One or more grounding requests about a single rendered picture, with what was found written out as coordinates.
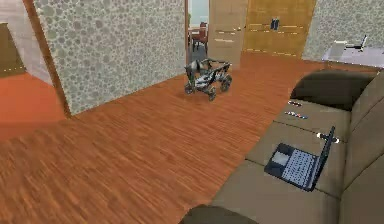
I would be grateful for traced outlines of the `grey table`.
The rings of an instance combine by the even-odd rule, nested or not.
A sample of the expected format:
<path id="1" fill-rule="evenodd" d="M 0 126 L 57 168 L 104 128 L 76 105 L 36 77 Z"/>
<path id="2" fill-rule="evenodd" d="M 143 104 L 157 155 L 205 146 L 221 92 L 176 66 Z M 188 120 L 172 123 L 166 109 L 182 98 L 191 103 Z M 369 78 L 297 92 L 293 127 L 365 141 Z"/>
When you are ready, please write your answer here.
<path id="1" fill-rule="evenodd" d="M 329 52 L 330 49 L 323 55 L 323 61 L 384 68 L 384 48 L 365 47 L 363 52 L 357 49 L 344 49 L 338 60 L 330 60 Z"/>

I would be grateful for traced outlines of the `yellow wooden shelf cupboard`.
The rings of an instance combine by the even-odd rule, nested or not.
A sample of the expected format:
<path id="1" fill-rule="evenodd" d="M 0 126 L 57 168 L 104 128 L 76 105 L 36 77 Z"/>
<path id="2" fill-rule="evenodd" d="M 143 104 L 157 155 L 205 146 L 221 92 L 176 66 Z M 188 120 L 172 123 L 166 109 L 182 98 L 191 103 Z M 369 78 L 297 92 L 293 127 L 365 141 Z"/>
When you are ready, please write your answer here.
<path id="1" fill-rule="evenodd" d="M 243 50 L 300 57 L 316 1 L 248 0 Z M 277 30 L 270 28 L 273 18 Z"/>

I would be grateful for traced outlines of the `white box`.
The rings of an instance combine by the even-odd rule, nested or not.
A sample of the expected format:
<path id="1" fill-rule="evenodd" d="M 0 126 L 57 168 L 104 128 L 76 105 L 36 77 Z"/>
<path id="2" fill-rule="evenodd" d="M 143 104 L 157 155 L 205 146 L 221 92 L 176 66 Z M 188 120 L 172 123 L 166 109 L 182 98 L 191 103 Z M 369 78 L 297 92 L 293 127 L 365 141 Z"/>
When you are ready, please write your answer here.
<path id="1" fill-rule="evenodd" d="M 335 40 L 333 42 L 332 47 L 330 48 L 329 59 L 330 60 L 338 60 L 342 56 L 346 44 L 347 44 L 347 41 Z"/>

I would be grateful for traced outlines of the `black laptop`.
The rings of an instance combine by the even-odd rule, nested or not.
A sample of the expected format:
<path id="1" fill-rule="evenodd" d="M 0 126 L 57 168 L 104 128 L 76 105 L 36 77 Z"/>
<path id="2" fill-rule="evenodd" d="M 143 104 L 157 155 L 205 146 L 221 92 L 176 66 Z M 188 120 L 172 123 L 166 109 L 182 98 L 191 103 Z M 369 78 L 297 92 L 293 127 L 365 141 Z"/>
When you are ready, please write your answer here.
<path id="1" fill-rule="evenodd" d="M 367 38 L 368 36 L 364 35 L 362 41 L 359 44 L 346 44 L 345 49 L 357 49 L 359 52 L 363 52 Z"/>

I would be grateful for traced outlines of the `beige room door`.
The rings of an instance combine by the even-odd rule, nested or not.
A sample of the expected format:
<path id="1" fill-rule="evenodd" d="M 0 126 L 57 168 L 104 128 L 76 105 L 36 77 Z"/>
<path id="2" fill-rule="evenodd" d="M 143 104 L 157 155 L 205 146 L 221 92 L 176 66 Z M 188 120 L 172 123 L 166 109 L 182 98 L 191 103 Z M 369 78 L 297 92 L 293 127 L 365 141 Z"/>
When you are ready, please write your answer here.
<path id="1" fill-rule="evenodd" d="M 248 0 L 209 0 L 208 57 L 240 67 Z"/>

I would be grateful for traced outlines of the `red brown chair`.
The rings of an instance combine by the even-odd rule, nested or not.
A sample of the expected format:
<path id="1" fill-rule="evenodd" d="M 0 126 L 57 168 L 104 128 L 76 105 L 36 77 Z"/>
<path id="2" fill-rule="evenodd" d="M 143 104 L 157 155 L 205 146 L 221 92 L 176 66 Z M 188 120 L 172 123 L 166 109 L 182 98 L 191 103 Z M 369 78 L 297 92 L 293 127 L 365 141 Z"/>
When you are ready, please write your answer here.
<path id="1" fill-rule="evenodd" d="M 199 28 L 200 28 L 200 36 L 199 38 L 193 40 L 192 50 L 198 49 L 200 43 L 202 43 L 204 47 L 207 47 L 207 43 L 208 43 L 207 23 L 201 22 L 199 25 Z"/>

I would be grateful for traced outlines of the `brown wooden table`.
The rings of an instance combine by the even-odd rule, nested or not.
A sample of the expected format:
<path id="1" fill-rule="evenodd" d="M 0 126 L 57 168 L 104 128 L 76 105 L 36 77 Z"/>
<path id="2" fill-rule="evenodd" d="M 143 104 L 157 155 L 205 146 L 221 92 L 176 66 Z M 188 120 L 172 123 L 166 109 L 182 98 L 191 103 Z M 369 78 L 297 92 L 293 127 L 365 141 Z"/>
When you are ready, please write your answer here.
<path id="1" fill-rule="evenodd" d="M 199 38 L 200 28 L 199 27 L 189 27 L 188 28 L 188 44 L 191 45 L 194 39 Z"/>

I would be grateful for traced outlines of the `dark brown cabinet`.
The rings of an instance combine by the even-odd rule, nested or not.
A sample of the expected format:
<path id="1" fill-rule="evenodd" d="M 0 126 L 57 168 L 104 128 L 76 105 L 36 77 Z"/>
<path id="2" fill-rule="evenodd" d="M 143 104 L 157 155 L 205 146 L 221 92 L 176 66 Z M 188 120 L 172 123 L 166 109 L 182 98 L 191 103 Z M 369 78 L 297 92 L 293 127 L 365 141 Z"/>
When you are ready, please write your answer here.
<path id="1" fill-rule="evenodd" d="M 26 72 L 7 23 L 0 23 L 0 78 Z"/>

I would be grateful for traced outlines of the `dark blue laptop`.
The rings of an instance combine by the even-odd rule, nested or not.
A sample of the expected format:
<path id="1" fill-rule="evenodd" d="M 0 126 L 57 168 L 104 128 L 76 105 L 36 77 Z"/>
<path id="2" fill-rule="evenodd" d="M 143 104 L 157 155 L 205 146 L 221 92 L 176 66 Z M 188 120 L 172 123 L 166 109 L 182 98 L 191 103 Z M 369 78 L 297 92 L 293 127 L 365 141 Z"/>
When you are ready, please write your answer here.
<path id="1" fill-rule="evenodd" d="M 319 156 L 280 143 L 264 172 L 304 191 L 313 191 L 330 154 L 334 133 L 335 127 L 332 126 L 330 132 L 325 134 L 328 137 Z"/>

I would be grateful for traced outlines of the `white remote control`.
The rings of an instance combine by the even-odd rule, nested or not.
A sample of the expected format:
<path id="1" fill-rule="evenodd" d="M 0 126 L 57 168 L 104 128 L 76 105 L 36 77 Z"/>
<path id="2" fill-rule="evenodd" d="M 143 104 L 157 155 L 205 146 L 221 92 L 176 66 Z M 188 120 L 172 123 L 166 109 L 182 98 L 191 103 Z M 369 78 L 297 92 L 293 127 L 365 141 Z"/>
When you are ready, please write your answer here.
<path id="1" fill-rule="evenodd" d="M 327 137 L 328 137 L 327 135 L 325 135 L 323 133 L 317 133 L 316 136 L 320 139 L 323 139 L 323 140 L 327 140 Z M 340 139 L 333 137 L 332 142 L 338 144 L 340 142 Z"/>

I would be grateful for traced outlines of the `grey wheeled cart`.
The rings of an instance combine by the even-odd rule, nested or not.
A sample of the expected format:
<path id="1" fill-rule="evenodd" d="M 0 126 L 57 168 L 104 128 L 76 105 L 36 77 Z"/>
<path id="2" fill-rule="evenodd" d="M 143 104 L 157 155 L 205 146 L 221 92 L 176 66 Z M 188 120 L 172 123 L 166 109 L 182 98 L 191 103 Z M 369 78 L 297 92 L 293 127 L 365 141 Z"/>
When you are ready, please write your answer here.
<path id="1" fill-rule="evenodd" d="M 203 60 L 193 60 L 185 66 L 187 83 L 184 85 L 186 94 L 196 91 L 208 95 L 210 101 L 216 97 L 215 82 L 220 82 L 220 91 L 227 92 L 232 84 L 232 76 L 228 70 L 232 64 L 228 61 L 206 58 Z"/>

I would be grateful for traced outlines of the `brown sofa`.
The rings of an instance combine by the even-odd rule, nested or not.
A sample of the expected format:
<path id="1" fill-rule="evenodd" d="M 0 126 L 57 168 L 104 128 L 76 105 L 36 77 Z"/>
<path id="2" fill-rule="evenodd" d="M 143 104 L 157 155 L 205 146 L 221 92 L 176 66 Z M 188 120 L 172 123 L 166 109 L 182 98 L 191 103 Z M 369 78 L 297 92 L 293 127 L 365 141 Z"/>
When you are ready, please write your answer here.
<path id="1" fill-rule="evenodd" d="M 191 208 L 179 224 L 384 224 L 384 69 L 315 71 L 290 100 L 302 106 L 287 102 L 212 201 Z M 332 126 L 340 142 L 313 191 L 264 172 L 280 143 L 319 156 L 325 141 L 316 134 Z"/>

